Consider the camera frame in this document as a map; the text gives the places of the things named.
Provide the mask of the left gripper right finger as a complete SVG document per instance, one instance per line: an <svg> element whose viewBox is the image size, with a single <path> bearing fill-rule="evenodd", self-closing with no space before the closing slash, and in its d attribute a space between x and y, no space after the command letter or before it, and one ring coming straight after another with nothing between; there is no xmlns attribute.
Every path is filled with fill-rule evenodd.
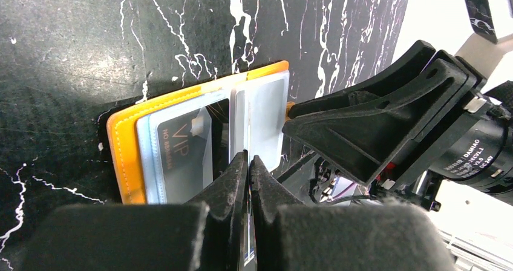
<svg viewBox="0 0 513 271"><path fill-rule="evenodd" d="M453 270L436 227L410 204L311 206L249 166L258 270Z"/></svg>

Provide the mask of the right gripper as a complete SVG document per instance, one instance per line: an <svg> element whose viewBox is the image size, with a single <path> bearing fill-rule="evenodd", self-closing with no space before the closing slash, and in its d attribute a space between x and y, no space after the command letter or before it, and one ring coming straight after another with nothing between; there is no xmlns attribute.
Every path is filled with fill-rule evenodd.
<svg viewBox="0 0 513 271"><path fill-rule="evenodd" d="M481 94L486 78L435 52L418 40L377 75L293 105L283 133L362 184L389 164L371 185L374 198L439 211L436 195L449 180L512 204L512 81ZM395 162L424 137L427 146Z"/></svg>

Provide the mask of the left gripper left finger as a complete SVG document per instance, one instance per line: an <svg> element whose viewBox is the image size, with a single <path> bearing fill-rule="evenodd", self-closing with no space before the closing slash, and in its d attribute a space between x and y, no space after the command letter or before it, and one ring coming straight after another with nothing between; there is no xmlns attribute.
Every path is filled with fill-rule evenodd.
<svg viewBox="0 0 513 271"><path fill-rule="evenodd" d="M71 205L31 239L22 270L241 270L248 154L183 204Z"/></svg>

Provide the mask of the black VIP card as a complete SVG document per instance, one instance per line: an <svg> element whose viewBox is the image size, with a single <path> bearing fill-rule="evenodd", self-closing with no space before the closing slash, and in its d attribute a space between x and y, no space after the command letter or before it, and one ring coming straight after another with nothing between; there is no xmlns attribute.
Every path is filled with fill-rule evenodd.
<svg viewBox="0 0 513 271"><path fill-rule="evenodd" d="M157 125L161 204L190 200L226 169L229 160L226 110L220 102L213 103Z"/></svg>

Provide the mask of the orange card holder wallet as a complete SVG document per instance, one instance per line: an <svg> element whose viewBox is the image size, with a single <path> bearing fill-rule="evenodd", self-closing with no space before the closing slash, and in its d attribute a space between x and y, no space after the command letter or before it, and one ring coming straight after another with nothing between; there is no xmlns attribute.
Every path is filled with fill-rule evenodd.
<svg viewBox="0 0 513 271"><path fill-rule="evenodd" d="M162 94L143 102L136 102L112 114L107 120L106 129L122 203L146 204L148 202L136 131L138 119L202 94L216 90L230 90L235 85L248 80L260 79L288 69L289 63L282 60L244 73L233 74Z"/></svg>

